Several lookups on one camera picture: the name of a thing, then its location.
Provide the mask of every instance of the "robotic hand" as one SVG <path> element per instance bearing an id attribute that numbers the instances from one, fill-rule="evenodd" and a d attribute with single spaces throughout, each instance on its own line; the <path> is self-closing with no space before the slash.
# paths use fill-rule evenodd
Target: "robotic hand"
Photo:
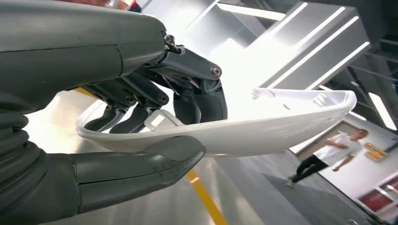
<path id="1" fill-rule="evenodd" d="M 181 179 L 206 149 L 188 136 L 139 154 L 46 154 L 23 114 L 75 87 L 107 102 L 87 128 L 137 132 L 173 89 L 186 124 L 226 118 L 215 64 L 173 43 L 146 15 L 54 1 L 0 0 L 0 224 L 39 224 L 134 199 Z M 117 123 L 127 108 L 133 116 Z"/>

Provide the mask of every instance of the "led light strip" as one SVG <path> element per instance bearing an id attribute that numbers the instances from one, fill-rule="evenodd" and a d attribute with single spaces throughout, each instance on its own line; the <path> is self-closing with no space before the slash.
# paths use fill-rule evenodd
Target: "led light strip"
<path id="1" fill-rule="evenodd" d="M 294 17 L 296 17 L 307 6 L 308 6 L 308 3 L 301 4 L 294 12 L 292 12 L 290 15 L 288 15 L 275 28 L 273 28 L 268 33 L 268 36 L 271 37 L 271 36 L 275 35 L 278 31 L 280 31 L 288 22 L 290 22 Z"/>
<path id="2" fill-rule="evenodd" d="M 315 54 L 317 54 L 322 48 L 324 48 L 327 44 L 329 44 L 333 39 L 335 39 L 339 34 L 341 34 L 345 29 L 347 29 L 349 26 L 351 26 L 358 19 L 359 19 L 358 16 L 355 16 L 352 19 L 350 19 L 346 24 L 344 24 L 341 28 L 339 28 L 336 32 L 334 32 L 326 40 L 324 40 L 320 45 L 318 45 L 316 48 L 314 48 L 309 54 L 307 54 L 305 57 L 303 57 L 298 63 L 296 63 L 294 66 L 292 66 L 283 75 L 278 77 L 278 79 L 275 80 L 272 84 L 270 84 L 268 86 L 268 88 L 274 88 L 277 84 L 279 84 L 281 81 L 286 79 L 287 76 L 292 74 L 296 69 L 298 69 L 305 62 L 307 62 L 311 57 L 313 57 Z"/>
<path id="3" fill-rule="evenodd" d="M 321 24 L 319 24 L 315 29 L 313 29 L 307 36 L 301 39 L 297 44 L 294 45 L 294 48 L 300 48 L 304 45 L 309 39 L 311 39 L 315 34 L 321 31 L 326 25 L 332 22 L 338 15 L 340 15 L 345 10 L 345 7 L 340 7 L 336 12 L 334 12 L 331 16 L 329 16 L 326 20 L 324 20 Z"/>
<path id="4" fill-rule="evenodd" d="M 319 88 L 320 88 L 320 89 L 323 89 L 323 90 L 332 90 L 332 89 L 330 89 L 330 88 L 328 88 L 328 87 L 325 87 L 325 86 L 323 86 L 323 85 L 319 85 Z M 363 117 L 363 116 L 361 116 L 361 115 L 359 115 L 359 114 L 356 114 L 356 113 L 351 112 L 351 111 L 349 112 L 349 114 L 351 114 L 351 115 L 353 115 L 353 116 L 355 116 L 355 117 L 357 117 L 357 118 L 359 118 L 359 119 L 361 119 L 361 120 L 366 121 L 366 118 Z"/>
<path id="5" fill-rule="evenodd" d="M 394 121 L 392 121 L 392 118 L 390 114 L 388 113 L 382 99 L 380 96 L 373 94 L 369 92 L 370 99 L 372 99 L 373 104 L 375 104 L 377 111 L 379 112 L 380 117 L 382 118 L 384 124 L 386 127 L 392 129 L 392 130 L 397 130 L 397 127 L 394 124 Z"/>
<path id="6" fill-rule="evenodd" d="M 263 17 L 263 18 L 267 18 L 267 19 L 271 19 L 271 20 L 282 20 L 285 17 L 285 14 L 283 14 L 283 13 L 266 11 L 266 10 L 261 10 L 261 9 L 256 9 L 256 8 L 247 8 L 247 7 L 234 6 L 234 5 L 228 5 L 228 4 L 222 4 L 222 3 L 217 3 L 217 5 L 218 5 L 218 7 L 220 7 L 220 9 L 225 10 L 225 11 L 241 13 L 241 14 L 246 14 L 246 15 L 253 15 L 253 16 Z"/>
<path id="7" fill-rule="evenodd" d="M 318 80 L 316 80 L 313 84 L 311 84 L 306 90 L 312 90 L 314 87 L 318 86 L 322 81 L 327 79 L 330 75 L 332 75 L 336 70 L 338 70 L 340 67 L 342 67 L 346 62 L 348 62 L 352 57 L 354 57 L 356 54 L 358 54 L 360 51 L 362 51 L 366 46 L 368 46 L 370 43 L 367 41 L 363 43 L 361 46 L 359 46 L 357 49 L 355 49 L 352 53 L 347 55 L 343 60 L 341 60 L 339 63 L 337 63 L 332 69 L 330 69 L 328 72 L 326 72 L 323 76 L 321 76 Z"/>

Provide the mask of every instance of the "shoe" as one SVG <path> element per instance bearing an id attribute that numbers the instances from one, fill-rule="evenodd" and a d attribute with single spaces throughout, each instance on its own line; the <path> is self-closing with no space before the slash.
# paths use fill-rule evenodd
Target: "shoe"
<path id="1" fill-rule="evenodd" d="M 290 181 L 290 182 L 288 182 L 288 183 L 286 184 L 286 186 L 288 186 L 288 187 L 291 188 L 291 189 L 294 189 L 294 187 L 296 186 L 296 184 Z"/>
<path id="2" fill-rule="evenodd" d="M 292 176 L 289 176 L 287 179 L 288 180 L 293 180 L 295 177 L 296 177 L 296 175 L 292 175 Z"/>

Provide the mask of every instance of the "man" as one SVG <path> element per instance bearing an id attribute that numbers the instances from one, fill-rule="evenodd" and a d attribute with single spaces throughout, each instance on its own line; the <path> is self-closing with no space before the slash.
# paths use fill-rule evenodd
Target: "man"
<path id="1" fill-rule="evenodd" d="M 295 175 L 290 176 L 287 186 L 294 188 L 300 180 L 319 172 L 326 167 L 342 161 L 333 171 L 337 172 L 341 167 L 347 165 L 361 151 L 362 145 L 358 140 L 366 137 L 367 130 L 360 129 L 351 136 L 336 135 L 326 141 L 326 146 L 316 151 L 312 156 L 305 159 L 297 168 Z"/>
<path id="2" fill-rule="evenodd" d="M 121 10 L 129 10 L 131 12 L 141 13 L 141 7 L 137 3 L 137 0 L 133 0 L 131 5 L 129 6 L 125 0 L 58 0 L 58 1 L 67 1 L 72 3 L 80 3 L 92 6 L 101 6 L 107 7 L 112 5 L 116 9 Z"/>

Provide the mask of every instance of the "curved white plastic piece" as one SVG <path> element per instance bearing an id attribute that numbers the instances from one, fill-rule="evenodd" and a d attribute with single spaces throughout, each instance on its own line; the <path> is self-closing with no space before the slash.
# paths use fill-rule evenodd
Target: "curved white plastic piece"
<path id="1" fill-rule="evenodd" d="M 228 120 L 184 125 L 165 110 L 146 121 L 148 132 L 99 133 L 84 129 L 98 118 L 98 100 L 77 120 L 77 133 L 112 151 L 137 152 L 165 138 L 189 135 L 207 148 L 207 156 L 255 156 L 285 150 L 321 133 L 356 104 L 352 91 L 254 89 L 247 102 L 229 107 Z"/>

